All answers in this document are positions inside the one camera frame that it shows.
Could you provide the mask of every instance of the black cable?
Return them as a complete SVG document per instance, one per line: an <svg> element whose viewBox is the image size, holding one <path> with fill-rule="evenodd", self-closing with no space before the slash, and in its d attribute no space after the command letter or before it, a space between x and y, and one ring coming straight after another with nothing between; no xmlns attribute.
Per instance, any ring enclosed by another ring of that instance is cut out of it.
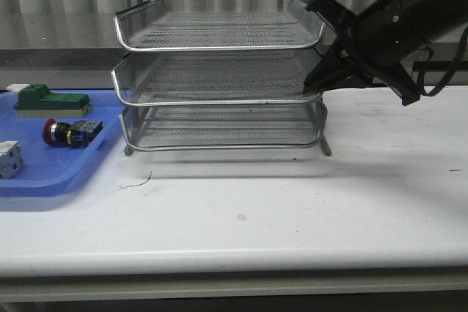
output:
<svg viewBox="0 0 468 312"><path fill-rule="evenodd" d="M426 65L424 68L419 72L418 79L416 81L417 86L420 89L421 95L424 96L436 96L440 91L447 86L447 84L452 79L455 72L457 72L459 64L463 61L463 56L465 54L465 50L467 49L467 40L468 40L468 27L466 27L461 35L460 42L458 43L458 47L456 49L456 54L453 57L450 65L448 66L447 71L442 76L440 81L432 88L431 91L426 92L424 88L424 77L426 75L426 70L429 66L429 61L431 60L432 56L434 55L434 51L430 48L429 49L429 58L426 61Z"/></svg>

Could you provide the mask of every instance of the metal mesh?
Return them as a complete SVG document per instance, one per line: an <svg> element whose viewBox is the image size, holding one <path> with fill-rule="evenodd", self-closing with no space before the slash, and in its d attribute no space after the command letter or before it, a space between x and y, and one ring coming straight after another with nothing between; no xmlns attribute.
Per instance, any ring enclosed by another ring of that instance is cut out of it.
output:
<svg viewBox="0 0 468 312"><path fill-rule="evenodd" d="M308 47L322 31L300 0L156 0L116 22L122 45L151 51Z"/></svg>
<svg viewBox="0 0 468 312"><path fill-rule="evenodd" d="M325 125L321 101L280 105L193 105L128 108L122 115L130 146L164 148L308 146Z"/></svg>
<svg viewBox="0 0 468 312"><path fill-rule="evenodd" d="M303 102L303 81L317 64L311 50L133 54L114 71L125 104Z"/></svg>

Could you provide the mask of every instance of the table surface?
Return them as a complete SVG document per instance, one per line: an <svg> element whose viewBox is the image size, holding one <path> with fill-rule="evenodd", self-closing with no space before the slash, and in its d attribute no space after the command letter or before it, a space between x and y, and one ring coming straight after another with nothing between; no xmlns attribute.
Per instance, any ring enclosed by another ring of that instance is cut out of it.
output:
<svg viewBox="0 0 468 312"><path fill-rule="evenodd" d="M466 102L328 92L332 157L128 157L116 130L64 194L0 197L0 276L468 265Z"/></svg>

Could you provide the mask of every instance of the green relay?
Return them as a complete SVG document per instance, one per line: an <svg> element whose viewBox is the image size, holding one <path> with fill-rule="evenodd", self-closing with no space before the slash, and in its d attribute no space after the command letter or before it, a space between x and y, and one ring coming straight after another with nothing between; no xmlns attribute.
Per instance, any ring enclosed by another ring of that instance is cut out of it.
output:
<svg viewBox="0 0 468 312"><path fill-rule="evenodd" d="M91 112L88 94L52 93L45 84L31 84L18 93L18 117L80 118Z"/></svg>

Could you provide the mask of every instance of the blue plastic tray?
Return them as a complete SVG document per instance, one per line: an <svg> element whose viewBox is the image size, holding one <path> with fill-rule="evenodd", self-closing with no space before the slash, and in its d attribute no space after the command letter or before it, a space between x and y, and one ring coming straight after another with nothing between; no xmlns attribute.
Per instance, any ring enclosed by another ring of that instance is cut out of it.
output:
<svg viewBox="0 0 468 312"><path fill-rule="evenodd" d="M93 110L83 118L56 118L57 121L74 123L80 119L103 121L104 129L87 148L57 147L42 140L42 126L47 118L18 118L13 110L18 97L11 93L0 94L0 142L20 142L25 165L11 179L0 179L0 196L57 195L93 157L96 150L118 125L118 115L123 105L114 90L73 91L88 94Z"/></svg>

